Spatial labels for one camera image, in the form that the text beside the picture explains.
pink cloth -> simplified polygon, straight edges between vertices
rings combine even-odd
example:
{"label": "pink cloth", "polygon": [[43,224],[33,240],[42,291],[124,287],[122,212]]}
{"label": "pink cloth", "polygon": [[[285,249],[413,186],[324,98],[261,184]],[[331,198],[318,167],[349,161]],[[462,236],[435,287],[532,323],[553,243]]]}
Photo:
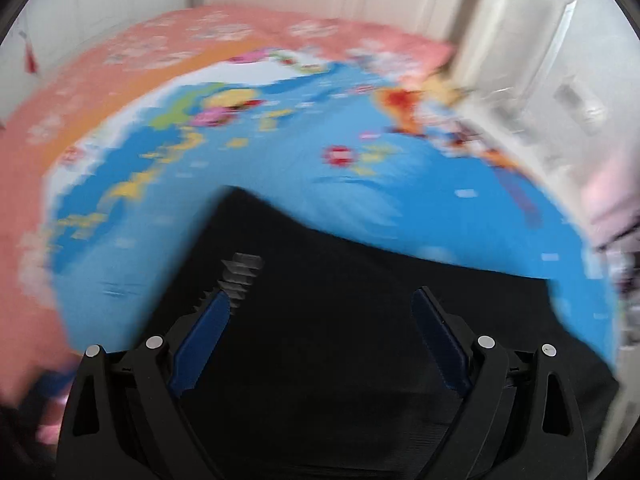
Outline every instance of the pink cloth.
{"label": "pink cloth", "polygon": [[140,23],[65,66],[22,104],[0,135],[0,402],[16,404],[39,370],[64,369],[73,360],[49,286],[43,171],[34,148],[141,72],[178,64],[213,44],[249,38],[326,59],[355,60],[408,85],[424,80],[452,54],[450,44],[383,25],[225,6],[179,10]]}

blue gripper pad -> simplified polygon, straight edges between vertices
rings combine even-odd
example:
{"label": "blue gripper pad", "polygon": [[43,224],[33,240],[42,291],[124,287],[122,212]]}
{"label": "blue gripper pad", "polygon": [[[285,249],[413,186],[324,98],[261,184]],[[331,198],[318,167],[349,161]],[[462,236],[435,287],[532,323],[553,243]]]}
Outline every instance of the blue gripper pad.
{"label": "blue gripper pad", "polygon": [[472,384],[469,379],[468,358],[460,343],[422,290],[414,292],[411,311],[422,340],[436,361],[447,388],[465,397],[471,391]]}
{"label": "blue gripper pad", "polygon": [[175,398],[179,398],[185,390],[195,387],[230,315],[229,297],[224,292],[219,292],[184,338],[175,353],[174,373],[169,380],[169,390]]}

silver screw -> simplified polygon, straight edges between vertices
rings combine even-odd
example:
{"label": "silver screw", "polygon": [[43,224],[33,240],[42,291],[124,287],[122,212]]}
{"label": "silver screw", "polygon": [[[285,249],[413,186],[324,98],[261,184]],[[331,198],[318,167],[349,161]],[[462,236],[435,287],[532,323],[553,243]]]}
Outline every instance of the silver screw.
{"label": "silver screw", "polygon": [[548,355],[549,357],[556,357],[556,354],[558,353],[558,351],[556,350],[556,347],[549,344],[542,345],[542,351],[545,353],[545,355]]}
{"label": "silver screw", "polygon": [[495,346],[495,341],[493,337],[489,337],[487,335],[481,335],[478,338],[478,344],[482,348],[493,348]]}
{"label": "silver screw", "polygon": [[100,353],[100,347],[98,345],[91,345],[84,352],[84,354],[87,357],[96,357],[99,353]]}
{"label": "silver screw", "polygon": [[159,335],[153,335],[146,340],[146,347],[152,350],[162,346],[162,338]]}

wall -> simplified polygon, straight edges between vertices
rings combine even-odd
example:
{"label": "wall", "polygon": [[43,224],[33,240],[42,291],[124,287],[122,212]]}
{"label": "wall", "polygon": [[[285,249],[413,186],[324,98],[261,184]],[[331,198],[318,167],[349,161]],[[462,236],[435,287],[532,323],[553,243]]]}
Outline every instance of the wall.
{"label": "wall", "polygon": [[[511,0],[479,88],[483,92],[530,81],[564,6],[572,0]],[[554,93],[576,76],[606,107],[607,119],[588,134],[558,104]],[[577,0],[571,27],[555,65],[532,95],[527,120],[555,147],[584,184],[607,158],[640,137],[640,41],[614,0]],[[640,150],[628,149],[629,156]]]}

